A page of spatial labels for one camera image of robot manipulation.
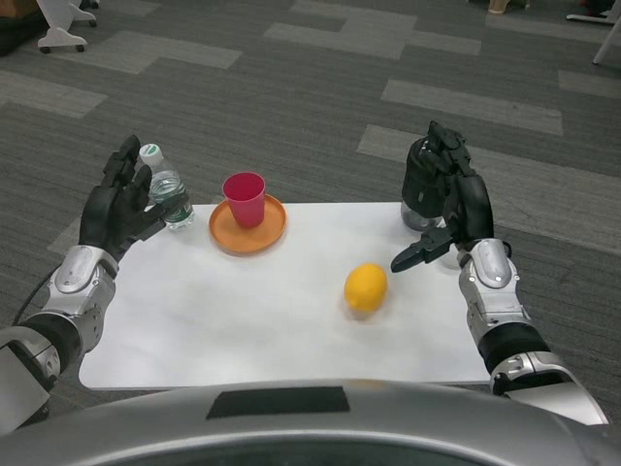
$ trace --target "cable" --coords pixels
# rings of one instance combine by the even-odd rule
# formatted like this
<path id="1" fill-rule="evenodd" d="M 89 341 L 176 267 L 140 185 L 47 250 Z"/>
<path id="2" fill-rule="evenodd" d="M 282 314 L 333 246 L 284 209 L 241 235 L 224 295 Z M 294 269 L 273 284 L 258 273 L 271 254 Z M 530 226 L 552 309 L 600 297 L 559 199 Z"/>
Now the cable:
<path id="1" fill-rule="evenodd" d="M 32 298 L 35 297 L 35 294 L 37 294 L 37 292 L 43 287 L 44 284 L 46 284 L 46 282 L 51 278 L 51 276 L 53 275 L 53 273 L 58 269 L 58 267 L 60 267 L 60 264 L 58 264 L 56 267 L 54 267 L 53 269 L 51 269 L 42 279 L 40 282 L 37 283 L 37 286 L 35 286 L 35 288 L 30 292 L 30 294 L 28 295 L 28 297 L 26 298 L 26 300 L 23 302 L 23 304 L 21 305 L 21 308 L 19 308 L 19 311 L 17 311 L 17 314 L 15 316 L 15 318 L 13 319 L 13 326 L 17 325 L 19 323 L 19 320 L 21 319 L 21 316 L 23 315 L 23 312 L 26 310 L 26 308 L 28 307 L 28 305 L 30 304 L 30 301 L 32 301 Z"/>

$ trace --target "bottle cap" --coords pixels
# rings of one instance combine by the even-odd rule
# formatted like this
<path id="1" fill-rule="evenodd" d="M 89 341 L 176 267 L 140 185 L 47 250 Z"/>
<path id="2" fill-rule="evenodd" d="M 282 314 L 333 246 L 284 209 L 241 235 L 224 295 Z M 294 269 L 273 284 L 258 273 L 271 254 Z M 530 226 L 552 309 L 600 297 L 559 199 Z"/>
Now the bottle cap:
<path id="1" fill-rule="evenodd" d="M 162 150 L 156 144 L 147 144 L 140 149 L 140 158 L 148 166 L 153 166 L 164 160 Z"/>

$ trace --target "black panel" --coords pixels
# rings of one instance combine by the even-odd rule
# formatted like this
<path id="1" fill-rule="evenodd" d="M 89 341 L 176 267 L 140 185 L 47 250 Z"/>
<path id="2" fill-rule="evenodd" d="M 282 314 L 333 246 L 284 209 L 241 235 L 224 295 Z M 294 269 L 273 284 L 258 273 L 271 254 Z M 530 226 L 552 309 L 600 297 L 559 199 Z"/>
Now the black panel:
<path id="1" fill-rule="evenodd" d="M 207 419 L 233 416 L 346 413 L 349 403 L 341 386 L 310 386 L 224 391 Z"/>

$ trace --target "bottle label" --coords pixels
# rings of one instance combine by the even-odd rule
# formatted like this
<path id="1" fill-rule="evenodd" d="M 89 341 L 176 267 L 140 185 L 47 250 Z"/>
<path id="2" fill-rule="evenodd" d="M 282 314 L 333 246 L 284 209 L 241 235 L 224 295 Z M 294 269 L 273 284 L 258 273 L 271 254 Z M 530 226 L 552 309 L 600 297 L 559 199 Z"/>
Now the bottle label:
<path id="1" fill-rule="evenodd" d="M 192 204 L 188 201 L 181 209 L 176 212 L 170 214 L 166 221 L 169 223 L 179 223 L 180 221 L 184 221 L 186 218 L 190 216 L 193 212 Z"/>

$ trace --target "black cable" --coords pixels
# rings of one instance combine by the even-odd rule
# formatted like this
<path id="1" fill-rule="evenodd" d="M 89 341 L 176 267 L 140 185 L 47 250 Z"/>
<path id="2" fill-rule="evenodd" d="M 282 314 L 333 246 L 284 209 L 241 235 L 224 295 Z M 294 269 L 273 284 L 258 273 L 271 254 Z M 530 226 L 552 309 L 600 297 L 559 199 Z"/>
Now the black cable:
<path id="1" fill-rule="evenodd" d="M 35 286 L 35 288 L 30 292 L 30 294 L 28 295 L 26 300 L 21 305 L 21 308 L 19 308 L 19 311 L 17 311 L 17 314 L 16 314 L 15 318 L 13 319 L 13 326 L 15 326 L 15 325 L 17 325 L 19 323 L 19 320 L 21 319 L 21 316 L 23 315 L 23 312 L 26 310 L 26 308 L 30 304 L 30 301 L 32 301 L 32 298 L 34 298 L 35 294 L 37 294 L 37 292 L 39 292 L 39 290 L 43 287 L 43 285 L 46 284 L 46 282 L 51 278 L 51 276 L 56 271 L 56 269 L 58 269 L 58 267 L 60 267 L 60 264 L 57 265 L 56 267 L 54 267 L 53 269 L 51 269 L 41 279 L 41 281 L 37 283 L 37 286 Z"/>
<path id="2" fill-rule="evenodd" d="M 503 241 L 503 245 L 505 245 L 505 253 L 507 254 L 507 257 L 511 259 L 511 256 L 513 255 L 513 248 L 511 247 L 511 244 L 508 241 Z"/>

